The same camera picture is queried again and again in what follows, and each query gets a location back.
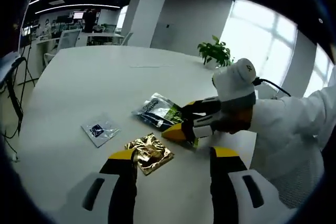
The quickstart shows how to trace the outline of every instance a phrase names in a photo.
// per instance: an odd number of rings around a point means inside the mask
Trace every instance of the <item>clear plastic bag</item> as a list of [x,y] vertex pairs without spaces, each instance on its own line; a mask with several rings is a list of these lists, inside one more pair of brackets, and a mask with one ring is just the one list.
[[106,113],[91,118],[81,126],[94,145],[99,148],[114,137],[120,129]]
[[132,114],[137,115],[141,121],[159,128],[161,132],[183,122],[181,107],[158,93],[145,101],[143,107],[132,111]]

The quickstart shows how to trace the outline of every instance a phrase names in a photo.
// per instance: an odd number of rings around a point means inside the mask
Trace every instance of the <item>floor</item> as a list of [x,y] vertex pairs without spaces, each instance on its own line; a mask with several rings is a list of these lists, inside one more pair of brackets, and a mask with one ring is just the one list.
[[[21,93],[24,85],[20,84],[18,86],[14,87],[16,97],[18,100],[21,98]],[[33,82],[27,82],[25,84],[24,88],[24,94],[22,98],[22,106],[23,106],[23,111],[25,111],[25,108],[27,107],[30,99],[31,92],[34,89]],[[2,126],[2,133],[7,136],[12,136],[13,133],[15,132],[17,128],[17,123],[18,123],[18,118],[17,115],[14,111],[11,99],[8,97],[8,91],[5,89],[3,93],[0,94],[0,124]],[[18,157],[19,157],[19,150],[18,150],[18,141],[19,137],[18,134],[16,133],[15,136],[12,139],[7,139],[10,145],[18,152]],[[14,152],[11,150],[11,148],[8,146],[6,143],[6,149],[8,152],[9,157],[11,158]]]

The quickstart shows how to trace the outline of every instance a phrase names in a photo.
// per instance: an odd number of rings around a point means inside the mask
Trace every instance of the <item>potted plant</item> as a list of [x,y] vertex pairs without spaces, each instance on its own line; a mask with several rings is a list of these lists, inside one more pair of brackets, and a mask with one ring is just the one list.
[[215,41],[214,44],[203,42],[197,46],[205,67],[215,69],[231,65],[234,59],[231,59],[230,49],[226,47],[226,43],[219,42],[219,39],[214,35],[212,38]]

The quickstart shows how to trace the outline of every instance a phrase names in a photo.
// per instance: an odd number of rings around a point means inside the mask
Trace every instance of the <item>white pillar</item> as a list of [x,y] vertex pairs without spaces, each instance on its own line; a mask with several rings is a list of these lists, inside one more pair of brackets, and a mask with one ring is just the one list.
[[131,0],[121,31],[133,33],[128,46],[150,47],[164,1]]

